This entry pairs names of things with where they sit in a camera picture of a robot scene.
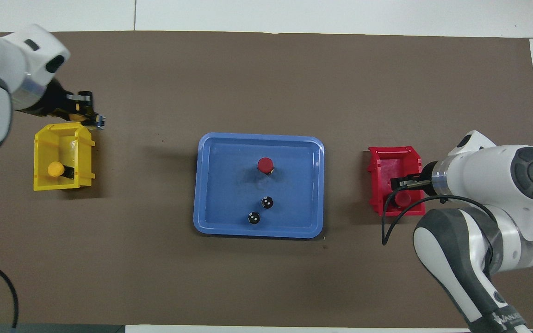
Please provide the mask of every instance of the black cable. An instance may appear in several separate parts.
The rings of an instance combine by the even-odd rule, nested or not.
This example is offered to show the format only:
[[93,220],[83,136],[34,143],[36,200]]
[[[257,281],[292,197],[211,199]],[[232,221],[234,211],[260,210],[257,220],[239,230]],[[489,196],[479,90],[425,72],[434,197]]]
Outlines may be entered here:
[[[493,214],[493,212],[490,211],[482,203],[476,202],[476,201],[474,201],[474,200],[472,200],[470,198],[466,198],[466,197],[452,196],[452,195],[444,194],[444,195],[439,195],[439,196],[430,196],[430,197],[427,197],[427,198],[423,198],[423,199],[417,200],[416,202],[410,204],[410,206],[406,207],[403,211],[400,212],[400,214],[398,214],[398,216],[396,216],[396,219],[394,221],[392,221],[392,223],[390,224],[390,227],[388,228],[388,233],[386,233],[385,232],[385,213],[388,210],[388,206],[389,206],[390,202],[392,201],[392,199],[396,196],[396,194],[398,192],[400,192],[402,190],[406,190],[407,188],[408,188],[408,186],[406,186],[406,185],[402,185],[401,187],[396,188],[388,196],[387,200],[385,201],[384,211],[383,211],[383,214],[382,214],[382,217],[381,217],[381,244],[382,245],[386,245],[388,243],[388,240],[390,238],[390,234],[392,233],[392,229],[394,229],[394,226],[396,226],[396,223],[398,223],[398,221],[404,216],[404,214],[406,214],[407,211],[413,209],[413,207],[415,207],[418,204],[421,204],[423,202],[428,202],[428,201],[431,201],[431,200],[441,200],[441,203],[444,203],[445,199],[453,199],[453,200],[460,200],[460,201],[463,201],[463,202],[471,203],[474,206],[477,206],[478,208],[480,208],[482,211],[484,211],[489,216],[489,218],[492,221],[494,221],[495,224],[497,224],[497,219],[495,218],[495,215]],[[484,231],[482,230],[482,228],[478,224],[478,221],[475,220],[475,222],[478,225],[478,229],[480,230],[480,234],[482,234],[484,240],[486,240],[487,244],[489,245],[489,248],[487,249],[487,253],[484,256],[484,269],[483,269],[483,272],[484,272],[485,276],[487,276],[487,278],[490,278],[489,265],[491,263],[491,260],[493,259],[493,245],[491,244],[489,238],[487,237],[487,235],[484,233]]]
[[6,281],[9,287],[9,291],[11,291],[11,295],[13,297],[13,322],[11,324],[11,327],[12,331],[14,331],[16,329],[16,326],[18,325],[18,294],[15,292],[15,287],[13,287],[13,283],[11,283],[11,280],[9,280],[8,276],[2,270],[0,270],[0,276]]

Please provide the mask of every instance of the blue plastic tray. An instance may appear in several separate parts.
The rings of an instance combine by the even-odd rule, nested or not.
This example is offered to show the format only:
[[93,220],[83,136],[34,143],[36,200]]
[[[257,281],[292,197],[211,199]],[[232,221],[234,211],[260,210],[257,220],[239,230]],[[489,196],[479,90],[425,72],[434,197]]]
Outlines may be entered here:
[[[258,160],[275,171],[258,171]],[[273,198],[264,209],[260,200]],[[313,238],[322,231],[324,145],[315,137],[208,133],[198,144],[194,225],[205,234]],[[260,214],[252,225],[248,215]]]

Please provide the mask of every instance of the brown table surface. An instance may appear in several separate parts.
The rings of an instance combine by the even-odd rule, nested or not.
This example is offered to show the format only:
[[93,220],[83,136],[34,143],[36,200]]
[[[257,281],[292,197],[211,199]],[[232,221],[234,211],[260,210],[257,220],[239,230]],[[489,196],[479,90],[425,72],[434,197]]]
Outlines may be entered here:
[[[386,247],[368,205],[368,146],[438,160],[469,130],[533,145],[526,39],[232,32],[62,32],[58,73],[94,92],[89,188],[32,191],[33,135],[0,149],[0,268],[21,322],[465,327],[412,246]],[[324,230],[313,240],[205,236],[192,225],[197,145],[210,131],[318,137]],[[533,268],[494,283],[533,327]],[[0,322],[11,298],[0,282]]]

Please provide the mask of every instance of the yellow bin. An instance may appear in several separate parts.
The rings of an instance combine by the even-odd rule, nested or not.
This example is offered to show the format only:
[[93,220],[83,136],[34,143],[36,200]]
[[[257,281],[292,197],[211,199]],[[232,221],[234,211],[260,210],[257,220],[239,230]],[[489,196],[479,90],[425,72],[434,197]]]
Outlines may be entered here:
[[93,146],[92,134],[81,123],[51,124],[38,131],[34,191],[91,186]]

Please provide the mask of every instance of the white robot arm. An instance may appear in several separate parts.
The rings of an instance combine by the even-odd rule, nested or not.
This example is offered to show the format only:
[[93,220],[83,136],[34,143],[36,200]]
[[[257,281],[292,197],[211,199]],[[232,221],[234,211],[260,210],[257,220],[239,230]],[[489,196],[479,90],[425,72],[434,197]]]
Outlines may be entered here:
[[12,110],[104,127],[104,118],[93,111],[91,92],[73,95],[53,79],[69,55],[38,25],[0,37],[0,145],[8,134]]
[[533,266],[533,147],[495,146],[471,131],[448,158],[415,177],[415,183],[429,180],[423,188],[430,196],[470,198],[484,204],[495,220],[476,207],[429,211],[413,236],[421,263],[472,333],[528,333],[489,276]]

